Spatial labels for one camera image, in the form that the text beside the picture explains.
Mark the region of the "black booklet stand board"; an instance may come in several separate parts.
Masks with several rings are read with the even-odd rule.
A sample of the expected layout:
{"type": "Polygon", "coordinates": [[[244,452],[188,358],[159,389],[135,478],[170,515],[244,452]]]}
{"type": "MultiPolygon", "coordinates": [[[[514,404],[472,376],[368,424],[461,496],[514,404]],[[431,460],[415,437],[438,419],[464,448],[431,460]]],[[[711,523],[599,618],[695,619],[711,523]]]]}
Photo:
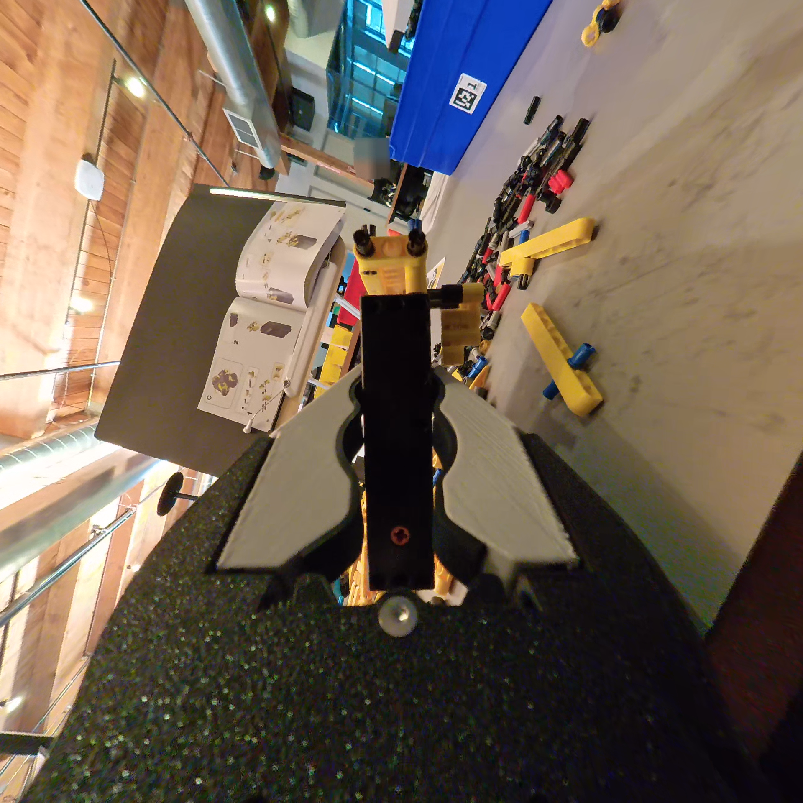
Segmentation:
{"type": "Polygon", "coordinates": [[[271,201],[246,190],[208,186],[197,186],[183,203],[133,321],[95,431],[99,440],[221,476],[256,439],[275,428],[284,403],[304,391],[345,266],[340,236],[329,255],[339,277],[326,296],[327,311],[313,330],[312,356],[303,363],[299,392],[284,399],[271,431],[246,433],[242,425],[197,409],[222,321],[236,296],[238,257],[275,202],[330,204],[345,211],[343,202],[271,201]]]}

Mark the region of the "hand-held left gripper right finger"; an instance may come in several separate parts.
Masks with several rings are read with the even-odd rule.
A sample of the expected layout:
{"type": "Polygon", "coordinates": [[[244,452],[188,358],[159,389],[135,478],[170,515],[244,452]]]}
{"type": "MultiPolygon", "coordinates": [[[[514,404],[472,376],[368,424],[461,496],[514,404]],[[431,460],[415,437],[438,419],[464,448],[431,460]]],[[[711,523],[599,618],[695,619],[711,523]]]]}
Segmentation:
{"type": "Polygon", "coordinates": [[[505,591],[528,570],[577,568],[580,557],[517,427],[444,368],[434,379],[440,563],[466,588],[490,574],[505,591]]]}

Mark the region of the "open instruction booklet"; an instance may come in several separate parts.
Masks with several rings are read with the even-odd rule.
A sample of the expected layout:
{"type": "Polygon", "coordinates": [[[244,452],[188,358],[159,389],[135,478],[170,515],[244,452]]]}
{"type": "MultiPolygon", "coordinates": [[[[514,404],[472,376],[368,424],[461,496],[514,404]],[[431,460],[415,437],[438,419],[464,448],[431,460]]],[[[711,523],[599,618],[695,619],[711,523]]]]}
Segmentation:
{"type": "Polygon", "coordinates": [[[243,426],[274,427],[299,392],[314,328],[339,277],[329,255],[345,211],[321,203],[275,202],[238,257],[235,299],[222,321],[197,409],[243,426]]]}

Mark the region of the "yellow and black connector piece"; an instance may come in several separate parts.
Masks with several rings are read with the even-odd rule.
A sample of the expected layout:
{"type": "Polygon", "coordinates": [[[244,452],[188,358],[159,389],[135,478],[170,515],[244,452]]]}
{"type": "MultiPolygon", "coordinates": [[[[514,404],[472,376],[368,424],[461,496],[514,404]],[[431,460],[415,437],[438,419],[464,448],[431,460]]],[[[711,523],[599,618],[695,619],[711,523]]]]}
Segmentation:
{"type": "Polygon", "coordinates": [[[602,35],[613,31],[617,26],[621,9],[620,1],[602,1],[594,10],[591,21],[581,33],[581,42],[586,47],[593,47],[602,35]]]}

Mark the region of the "yellow beam with blue pins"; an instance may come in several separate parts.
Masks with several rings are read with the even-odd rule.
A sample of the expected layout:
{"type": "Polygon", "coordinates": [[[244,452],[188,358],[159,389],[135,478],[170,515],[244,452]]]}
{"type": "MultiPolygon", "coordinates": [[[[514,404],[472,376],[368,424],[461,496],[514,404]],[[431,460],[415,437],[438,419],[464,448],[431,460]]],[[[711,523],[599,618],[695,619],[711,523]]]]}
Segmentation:
{"type": "Polygon", "coordinates": [[[572,350],[546,310],[535,303],[524,309],[521,320],[551,377],[543,396],[549,401],[560,397],[578,417],[594,412],[604,401],[586,372],[597,353],[595,347],[583,342],[572,350]]]}

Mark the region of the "white ceiling access point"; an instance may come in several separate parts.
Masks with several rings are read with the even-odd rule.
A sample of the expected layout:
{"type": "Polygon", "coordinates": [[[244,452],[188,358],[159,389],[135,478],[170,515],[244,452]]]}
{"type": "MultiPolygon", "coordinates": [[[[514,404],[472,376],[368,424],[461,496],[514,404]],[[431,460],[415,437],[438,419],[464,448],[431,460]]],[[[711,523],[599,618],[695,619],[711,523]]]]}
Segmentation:
{"type": "Polygon", "coordinates": [[[76,164],[74,186],[89,202],[98,202],[105,190],[105,173],[90,158],[82,156],[76,164]]]}

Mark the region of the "yellow angled toy beam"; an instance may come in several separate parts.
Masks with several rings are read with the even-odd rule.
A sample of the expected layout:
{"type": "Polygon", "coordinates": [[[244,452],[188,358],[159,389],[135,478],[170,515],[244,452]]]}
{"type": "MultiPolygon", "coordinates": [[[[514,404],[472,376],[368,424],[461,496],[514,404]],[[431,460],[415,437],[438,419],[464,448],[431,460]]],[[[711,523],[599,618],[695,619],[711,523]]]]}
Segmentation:
{"type": "Polygon", "coordinates": [[[523,288],[528,286],[530,277],[541,260],[583,246],[591,242],[597,221],[592,217],[581,217],[564,226],[527,239],[521,244],[507,248],[499,254],[497,266],[507,271],[509,279],[525,278],[523,288]]]}

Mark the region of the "black and yellow toy assembly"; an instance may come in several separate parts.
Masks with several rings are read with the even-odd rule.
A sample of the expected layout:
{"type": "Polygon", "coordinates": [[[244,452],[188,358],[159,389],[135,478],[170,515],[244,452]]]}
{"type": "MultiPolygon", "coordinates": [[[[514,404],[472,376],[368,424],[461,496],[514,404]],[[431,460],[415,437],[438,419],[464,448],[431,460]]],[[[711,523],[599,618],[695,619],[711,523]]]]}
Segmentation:
{"type": "Polygon", "coordinates": [[[446,327],[441,355],[461,364],[480,341],[481,284],[429,288],[427,238],[353,235],[360,298],[366,546],[373,591],[435,586],[430,314],[446,327]]]}

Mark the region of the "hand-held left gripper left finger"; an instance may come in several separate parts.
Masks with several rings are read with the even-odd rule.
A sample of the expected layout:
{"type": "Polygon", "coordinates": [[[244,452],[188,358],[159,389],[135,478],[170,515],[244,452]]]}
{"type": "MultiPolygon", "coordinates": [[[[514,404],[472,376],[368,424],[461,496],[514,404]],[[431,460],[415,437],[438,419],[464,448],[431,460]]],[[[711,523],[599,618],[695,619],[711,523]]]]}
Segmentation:
{"type": "Polygon", "coordinates": [[[219,572],[271,573],[288,586],[318,574],[331,583],[358,559],[361,378],[360,367],[351,370],[276,430],[217,557],[219,572]]]}

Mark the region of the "yellow toy frame piece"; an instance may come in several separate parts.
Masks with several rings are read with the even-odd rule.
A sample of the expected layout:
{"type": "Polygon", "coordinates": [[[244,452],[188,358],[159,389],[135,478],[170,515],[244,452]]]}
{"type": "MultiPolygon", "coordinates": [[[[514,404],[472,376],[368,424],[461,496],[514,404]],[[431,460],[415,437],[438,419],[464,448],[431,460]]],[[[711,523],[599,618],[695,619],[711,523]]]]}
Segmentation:
{"type": "Polygon", "coordinates": [[[320,397],[351,370],[360,335],[360,321],[357,321],[353,327],[340,324],[334,327],[320,376],[317,379],[318,385],[315,386],[316,389],[312,395],[313,400],[320,397]]]}

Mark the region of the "silver ventilation duct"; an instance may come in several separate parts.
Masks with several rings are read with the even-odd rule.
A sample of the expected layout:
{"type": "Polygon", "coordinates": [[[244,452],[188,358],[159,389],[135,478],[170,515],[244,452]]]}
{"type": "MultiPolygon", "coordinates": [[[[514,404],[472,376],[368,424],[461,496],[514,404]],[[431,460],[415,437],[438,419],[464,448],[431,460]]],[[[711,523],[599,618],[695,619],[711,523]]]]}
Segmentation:
{"type": "Polygon", "coordinates": [[[103,442],[98,417],[2,450],[1,580],[176,465],[103,442]]]}
{"type": "Polygon", "coordinates": [[[237,140],[251,148],[266,169],[287,174],[289,163],[279,127],[238,5],[235,1],[186,1],[186,6],[225,86],[223,112],[237,140]]]}

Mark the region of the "blue plastic bin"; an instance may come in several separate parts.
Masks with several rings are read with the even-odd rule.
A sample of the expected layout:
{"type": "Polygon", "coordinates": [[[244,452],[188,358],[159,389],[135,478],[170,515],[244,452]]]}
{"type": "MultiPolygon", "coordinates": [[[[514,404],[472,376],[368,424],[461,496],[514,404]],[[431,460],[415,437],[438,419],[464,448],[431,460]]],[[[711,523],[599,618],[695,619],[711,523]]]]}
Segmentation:
{"type": "Polygon", "coordinates": [[[551,1],[426,1],[389,155],[454,173],[551,1]]]}

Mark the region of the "pile of black red toy pieces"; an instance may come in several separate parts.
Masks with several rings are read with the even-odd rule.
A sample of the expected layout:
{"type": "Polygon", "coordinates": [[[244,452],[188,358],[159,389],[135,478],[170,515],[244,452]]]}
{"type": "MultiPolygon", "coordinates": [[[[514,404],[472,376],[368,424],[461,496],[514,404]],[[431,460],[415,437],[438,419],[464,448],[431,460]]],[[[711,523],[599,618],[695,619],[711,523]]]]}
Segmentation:
{"type": "Polygon", "coordinates": [[[504,305],[512,290],[523,288],[525,278],[509,279],[497,261],[507,248],[533,238],[531,216],[540,203],[548,215],[555,214],[563,193],[573,184],[570,173],[581,151],[590,120],[580,118],[570,133],[563,129],[564,118],[557,115],[542,136],[521,156],[514,172],[497,194],[493,211],[487,218],[471,258],[458,282],[478,283],[483,291],[480,301],[480,344],[466,351],[466,361],[458,367],[458,377],[470,383],[487,365],[487,351],[501,322],[504,305]]]}

